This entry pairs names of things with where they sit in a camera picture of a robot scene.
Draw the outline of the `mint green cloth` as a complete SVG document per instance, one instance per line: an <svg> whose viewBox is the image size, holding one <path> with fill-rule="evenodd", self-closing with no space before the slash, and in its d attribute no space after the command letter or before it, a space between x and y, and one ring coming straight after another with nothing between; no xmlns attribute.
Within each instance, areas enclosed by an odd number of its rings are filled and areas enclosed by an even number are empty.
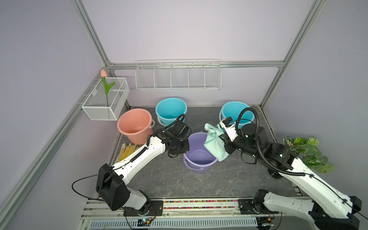
<svg viewBox="0 0 368 230"><path fill-rule="evenodd" d="M207 138L204 146L219 162L222 162L229 156L225 150L224 142L220 139L220 136L224 134L224 131L221 129L219 124L213 126L206 123L204 128L205 131L207 131Z"/></svg>

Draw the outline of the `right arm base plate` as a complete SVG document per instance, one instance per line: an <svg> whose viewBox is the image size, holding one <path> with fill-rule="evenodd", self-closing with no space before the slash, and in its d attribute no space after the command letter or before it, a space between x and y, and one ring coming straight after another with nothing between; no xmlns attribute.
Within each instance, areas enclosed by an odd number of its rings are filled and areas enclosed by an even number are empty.
<svg viewBox="0 0 368 230"><path fill-rule="evenodd" d="M238 199L238 205L241 215L248 214L279 214L278 211L270 211L263 203L255 202L253 199Z"/></svg>

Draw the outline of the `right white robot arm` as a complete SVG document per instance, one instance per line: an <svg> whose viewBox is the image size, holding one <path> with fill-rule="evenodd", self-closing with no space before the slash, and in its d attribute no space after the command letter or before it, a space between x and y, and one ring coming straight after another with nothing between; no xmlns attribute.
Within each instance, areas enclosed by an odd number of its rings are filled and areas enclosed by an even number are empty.
<svg viewBox="0 0 368 230"><path fill-rule="evenodd" d="M291 198L260 189L252 203L241 208L241 213L251 210L257 214L282 212L308 220L319 230L359 228L355 214L361 210L362 201L358 197L347 196L330 187L293 151L282 144L267 141L264 128L256 131L256 124L250 123L237 131L233 121L221 122L220 125L225 130L220 139L228 154L238 150L254 157L270 175L290 180L309 196L308 199Z"/></svg>

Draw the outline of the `purple bucket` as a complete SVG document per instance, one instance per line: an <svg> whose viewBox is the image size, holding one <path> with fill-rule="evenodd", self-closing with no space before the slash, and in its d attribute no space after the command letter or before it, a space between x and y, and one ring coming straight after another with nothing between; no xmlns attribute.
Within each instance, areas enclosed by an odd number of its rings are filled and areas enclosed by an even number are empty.
<svg viewBox="0 0 368 230"><path fill-rule="evenodd" d="M195 173L206 173L218 162L204 146L207 133L197 132L189 136L189 151L183 155L184 165Z"/></svg>

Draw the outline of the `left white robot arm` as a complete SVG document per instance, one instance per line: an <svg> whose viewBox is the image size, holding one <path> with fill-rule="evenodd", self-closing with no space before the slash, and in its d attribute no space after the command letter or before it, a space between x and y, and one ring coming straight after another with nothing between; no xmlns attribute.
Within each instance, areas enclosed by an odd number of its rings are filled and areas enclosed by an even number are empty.
<svg viewBox="0 0 368 230"><path fill-rule="evenodd" d="M183 121L156 130L147 142L124 160L99 169L96 191L112 211L132 208L140 215L151 209L150 198L140 190L127 187L132 178L155 157L167 152L174 158L189 151L192 129Z"/></svg>

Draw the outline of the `pink plastic bucket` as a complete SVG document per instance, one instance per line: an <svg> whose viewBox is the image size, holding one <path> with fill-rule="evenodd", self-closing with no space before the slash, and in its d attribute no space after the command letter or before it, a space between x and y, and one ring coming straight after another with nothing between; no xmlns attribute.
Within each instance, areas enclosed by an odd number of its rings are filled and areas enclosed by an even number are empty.
<svg viewBox="0 0 368 230"><path fill-rule="evenodd" d="M117 121L117 129L133 144L143 145L153 134L155 121L149 111L141 108L125 112Z"/></svg>

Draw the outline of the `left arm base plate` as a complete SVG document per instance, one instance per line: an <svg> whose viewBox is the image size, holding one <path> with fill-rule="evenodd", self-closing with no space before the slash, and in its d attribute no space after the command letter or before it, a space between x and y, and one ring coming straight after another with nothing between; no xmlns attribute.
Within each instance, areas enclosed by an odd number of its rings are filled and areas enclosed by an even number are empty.
<svg viewBox="0 0 368 230"><path fill-rule="evenodd" d="M125 217L137 217L137 216L162 216L163 214L163 201L151 200L147 202L141 209L126 208L124 211Z"/></svg>

